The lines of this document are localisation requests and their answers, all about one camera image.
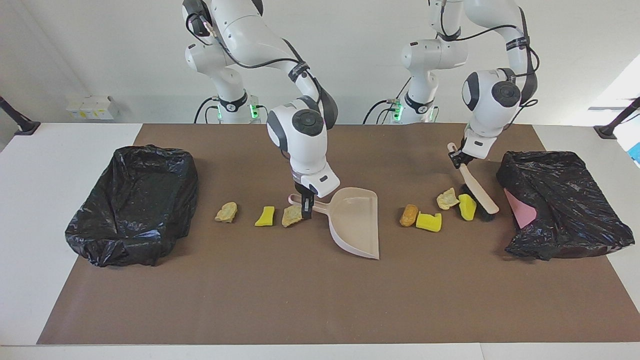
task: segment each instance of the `beige crumpled piece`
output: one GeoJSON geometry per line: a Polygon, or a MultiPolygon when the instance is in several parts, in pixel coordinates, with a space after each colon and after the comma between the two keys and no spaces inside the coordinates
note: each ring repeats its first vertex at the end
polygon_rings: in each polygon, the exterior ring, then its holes
{"type": "Polygon", "coordinates": [[[235,202],[228,202],[222,205],[222,209],[216,214],[215,221],[230,223],[234,221],[236,213],[238,212],[238,205],[235,202]]]}
{"type": "Polygon", "coordinates": [[[456,198],[456,190],[453,190],[453,188],[438,195],[436,200],[438,201],[438,207],[443,210],[449,210],[460,203],[460,200],[456,198]]]}
{"type": "Polygon", "coordinates": [[[302,220],[302,207],[300,205],[292,205],[284,209],[282,214],[282,226],[289,227],[302,220]]]}

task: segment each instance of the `dustpan handle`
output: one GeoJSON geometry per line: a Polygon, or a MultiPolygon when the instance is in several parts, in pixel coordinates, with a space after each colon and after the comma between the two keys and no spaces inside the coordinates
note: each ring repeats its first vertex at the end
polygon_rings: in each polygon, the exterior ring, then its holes
{"type": "MultiPolygon", "coordinates": [[[[301,205],[302,204],[302,196],[297,193],[292,193],[289,195],[289,204],[291,205],[301,205]]],[[[329,215],[329,205],[323,202],[315,201],[314,202],[314,211],[318,213],[322,213],[325,215],[329,215]]]]}

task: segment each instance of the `blue object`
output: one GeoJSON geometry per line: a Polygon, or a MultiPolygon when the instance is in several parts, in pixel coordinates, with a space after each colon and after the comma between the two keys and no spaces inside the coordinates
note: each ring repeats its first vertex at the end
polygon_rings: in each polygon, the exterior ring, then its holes
{"type": "Polygon", "coordinates": [[[640,163],[640,142],[627,151],[633,160],[640,163]]]}

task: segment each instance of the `white table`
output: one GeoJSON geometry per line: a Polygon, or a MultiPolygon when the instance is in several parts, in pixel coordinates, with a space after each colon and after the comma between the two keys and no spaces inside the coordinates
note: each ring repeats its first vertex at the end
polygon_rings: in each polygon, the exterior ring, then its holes
{"type": "MultiPolygon", "coordinates": [[[[141,124],[42,124],[0,152],[0,359],[640,359],[640,343],[36,346],[76,260],[64,230],[113,151],[141,124]]],[[[590,127],[535,126],[547,150],[576,152],[635,234],[640,169],[590,127]]],[[[640,247],[609,255],[640,307],[640,247]]]]}

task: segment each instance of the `dustpan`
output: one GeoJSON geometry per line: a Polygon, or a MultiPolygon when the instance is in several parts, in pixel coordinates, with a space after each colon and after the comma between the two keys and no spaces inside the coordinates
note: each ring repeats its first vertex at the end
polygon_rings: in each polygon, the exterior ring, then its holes
{"type": "MultiPolygon", "coordinates": [[[[302,197],[291,194],[289,203],[300,205],[302,197]]],[[[379,259],[378,196],[360,188],[338,190],[328,204],[315,201],[314,211],[329,217],[329,229],[343,250],[363,258],[379,259]]]]}

